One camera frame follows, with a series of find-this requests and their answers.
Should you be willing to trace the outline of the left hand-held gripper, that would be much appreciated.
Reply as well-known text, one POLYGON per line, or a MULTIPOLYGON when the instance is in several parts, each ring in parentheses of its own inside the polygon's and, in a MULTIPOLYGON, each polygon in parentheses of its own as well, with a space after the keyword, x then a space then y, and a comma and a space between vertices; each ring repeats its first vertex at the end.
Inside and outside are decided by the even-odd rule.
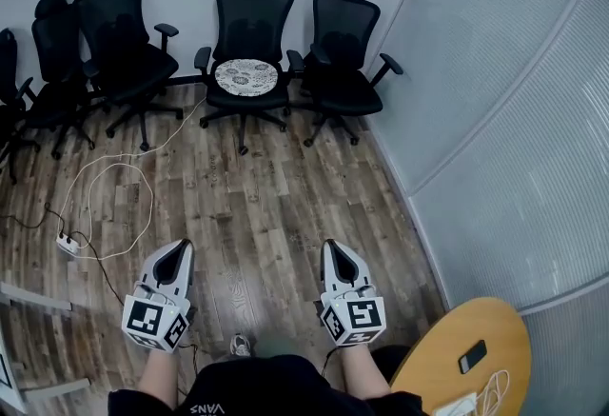
POLYGON ((157 249, 145 260, 141 282, 126 296, 122 317, 122 330, 135 344, 163 352, 173 352, 180 344, 190 325, 187 296, 194 253, 192 242, 182 239, 157 249))

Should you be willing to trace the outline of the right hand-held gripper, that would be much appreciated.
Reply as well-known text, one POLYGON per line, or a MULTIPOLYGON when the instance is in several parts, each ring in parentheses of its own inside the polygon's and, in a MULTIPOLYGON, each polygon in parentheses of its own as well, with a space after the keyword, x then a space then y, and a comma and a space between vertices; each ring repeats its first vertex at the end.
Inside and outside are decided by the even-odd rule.
POLYGON ((352 248, 328 239, 322 251, 322 324, 337 347, 367 345, 386 329, 384 301, 367 263, 352 248))

